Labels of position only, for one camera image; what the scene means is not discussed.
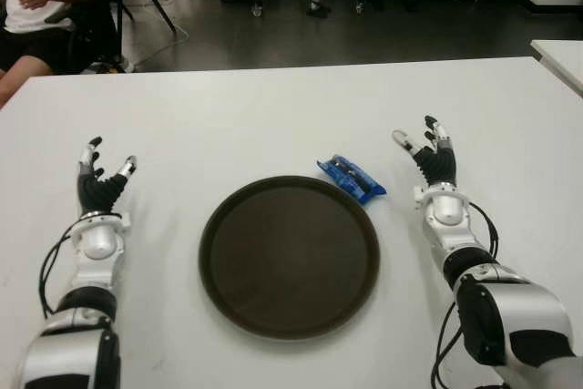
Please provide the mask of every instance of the table surface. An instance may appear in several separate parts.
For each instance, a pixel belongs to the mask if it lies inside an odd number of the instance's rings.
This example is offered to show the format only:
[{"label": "table surface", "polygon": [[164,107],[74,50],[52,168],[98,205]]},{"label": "table surface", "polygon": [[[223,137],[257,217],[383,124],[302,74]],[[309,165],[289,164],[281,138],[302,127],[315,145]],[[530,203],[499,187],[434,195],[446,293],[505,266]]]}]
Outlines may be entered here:
[{"label": "table surface", "polygon": [[583,92],[583,41],[533,40],[530,45],[573,87]]},{"label": "table surface", "polygon": [[[0,387],[41,327],[38,269],[76,218],[77,158],[96,135],[106,169],[128,154],[139,164],[118,202],[133,221],[116,323],[122,387],[429,387],[452,297],[414,210],[422,177],[390,136],[401,128],[421,141],[425,114],[450,130],[458,183],[496,222],[499,260],[562,300],[581,352],[583,102],[534,58],[44,77],[0,112]],[[373,295],[321,338],[249,335],[201,285],[205,223],[256,179],[326,179],[315,161],[333,153],[389,191],[365,207],[381,247]],[[482,219],[473,220],[487,242]],[[66,247],[48,285],[51,302],[71,270]],[[461,344],[444,374],[453,388],[496,381]]]}]

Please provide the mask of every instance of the cable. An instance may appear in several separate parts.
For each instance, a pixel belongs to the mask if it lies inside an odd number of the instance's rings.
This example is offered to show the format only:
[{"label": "cable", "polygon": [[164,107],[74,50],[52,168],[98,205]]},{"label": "cable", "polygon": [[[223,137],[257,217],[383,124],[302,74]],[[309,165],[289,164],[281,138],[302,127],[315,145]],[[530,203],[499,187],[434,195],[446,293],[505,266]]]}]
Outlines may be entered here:
[{"label": "cable", "polygon": [[[99,213],[94,216],[91,216],[91,219],[99,217],[99,216],[116,216],[121,218],[121,216],[117,213]],[[61,250],[61,245],[63,242],[68,241],[71,236],[69,232],[77,225],[79,222],[85,220],[87,218],[82,218],[75,221],[73,224],[69,225],[69,227],[63,232],[61,238],[58,240],[57,243],[53,245],[50,251],[46,254],[45,259],[43,260],[43,264],[40,268],[40,273],[38,276],[38,296],[40,298],[40,304],[43,310],[43,316],[45,319],[48,317],[49,314],[55,314],[55,311],[51,308],[51,306],[46,301],[46,282],[48,281],[48,276],[50,275],[51,271],[53,270],[53,266],[55,266],[56,257],[58,256],[59,251]]]},{"label": "cable", "polygon": [[[150,12],[148,11],[148,9],[146,9],[146,6],[145,6],[145,5],[144,5],[144,6],[142,6],[142,9],[143,9],[143,10],[144,10],[144,11],[145,11],[147,14],[150,14],[150,15],[152,15],[153,17],[155,17],[156,19],[158,19],[160,22],[166,23],[166,22],[164,22],[164,21],[163,21],[163,20],[162,20],[160,17],[158,17],[157,15],[154,15],[153,13],[150,13]],[[140,60],[139,60],[137,63],[135,63],[135,64],[134,64],[134,66],[136,66],[136,67],[137,67],[137,66],[139,66],[140,64],[143,64],[143,63],[145,63],[146,61],[149,61],[150,59],[152,59],[152,58],[153,58],[154,56],[156,56],[157,54],[159,54],[159,53],[161,53],[161,52],[164,52],[166,49],[170,49],[171,47],[177,46],[177,45],[179,45],[179,44],[185,43],[185,42],[187,42],[187,41],[189,41],[189,40],[190,40],[190,34],[189,34],[188,32],[186,32],[186,31],[185,31],[185,30],[184,30],[184,29],[183,29],[181,26],[177,25],[176,23],[174,24],[174,26],[175,26],[175,27],[176,27],[176,28],[177,28],[177,29],[178,29],[178,30],[179,30],[179,31],[180,31],[182,34],[184,34],[184,38],[182,38],[182,39],[180,39],[180,40],[178,40],[178,41],[174,41],[174,42],[170,43],[169,45],[167,45],[167,46],[164,46],[164,47],[162,47],[161,49],[157,50],[157,51],[156,51],[156,52],[154,52],[153,54],[151,54],[151,55],[149,55],[149,56],[147,56],[147,57],[145,57],[145,58],[143,58],[143,59],[140,59]]]},{"label": "cable", "polygon": [[[474,209],[476,209],[484,217],[484,220],[486,221],[486,225],[488,227],[488,234],[490,236],[489,252],[494,258],[496,258],[496,256],[498,255],[498,241],[499,241],[499,235],[498,235],[498,231],[496,229],[496,226],[494,225],[494,222],[488,217],[488,215],[486,214],[486,212],[484,210],[482,210],[474,202],[470,202],[470,205]],[[435,362],[434,362],[434,366],[431,370],[431,376],[430,376],[430,382],[431,382],[432,389],[437,389],[435,381],[437,381],[443,389],[449,389],[444,384],[444,382],[441,378],[441,375],[439,373],[439,365],[446,358],[446,356],[449,354],[451,349],[454,347],[455,343],[458,341],[458,339],[462,335],[462,328],[460,327],[457,329],[457,332],[455,332],[454,337],[451,339],[451,341],[449,341],[449,343],[444,348],[444,350],[441,351],[441,345],[442,345],[442,342],[444,340],[445,327],[447,326],[447,323],[449,321],[449,318],[450,318],[452,312],[454,311],[454,308],[455,308],[455,302],[452,302],[452,304],[447,309],[447,312],[445,313],[444,321],[442,322],[441,329],[439,331],[439,337],[437,339],[437,348],[435,349]]]}]

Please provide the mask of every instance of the floor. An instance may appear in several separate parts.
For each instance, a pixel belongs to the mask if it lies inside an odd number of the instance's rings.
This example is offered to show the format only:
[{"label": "floor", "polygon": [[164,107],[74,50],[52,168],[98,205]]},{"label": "floor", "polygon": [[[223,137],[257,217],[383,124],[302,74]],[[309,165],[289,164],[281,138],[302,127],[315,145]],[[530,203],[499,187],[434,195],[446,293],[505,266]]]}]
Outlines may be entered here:
[{"label": "floor", "polygon": [[137,71],[211,70],[391,63],[454,58],[529,56],[532,39],[583,39],[574,15],[533,15],[510,0],[478,4],[427,1],[417,13],[400,0],[385,10],[354,10],[354,0],[327,0],[327,19],[305,15],[306,0],[250,6],[220,0],[160,0],[180,27],[172,35],[148,0],[127,0],[124,54]]}]

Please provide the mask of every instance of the round tray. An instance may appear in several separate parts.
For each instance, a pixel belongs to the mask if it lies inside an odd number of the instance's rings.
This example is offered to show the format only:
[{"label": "round tray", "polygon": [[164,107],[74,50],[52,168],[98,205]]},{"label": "round tray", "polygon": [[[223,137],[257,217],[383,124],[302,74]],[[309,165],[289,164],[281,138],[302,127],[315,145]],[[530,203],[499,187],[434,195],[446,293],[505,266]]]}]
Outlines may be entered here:
[{"label": "round tray", "polygon": [[376,282],[374,227],[349,195],[319,179],[276,177],[215,210],[200,244],[209,297],[262,336],[305,339],[344,324]]}]

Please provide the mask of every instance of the blue wrapper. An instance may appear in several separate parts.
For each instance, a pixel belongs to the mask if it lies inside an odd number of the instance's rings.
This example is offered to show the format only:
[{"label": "blue wrapper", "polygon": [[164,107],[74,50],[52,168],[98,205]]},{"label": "blue wrapper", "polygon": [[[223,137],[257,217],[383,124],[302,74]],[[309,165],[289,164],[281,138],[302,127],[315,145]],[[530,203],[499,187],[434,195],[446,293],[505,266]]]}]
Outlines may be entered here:
[{"label": "blue wrapper", "polygon": [[365,204],[376,195],[385,195],[386,190],[368,174],[340,155],[320,162],[318,166],[334,180],[336,185],[346,191],[361,204]]}]

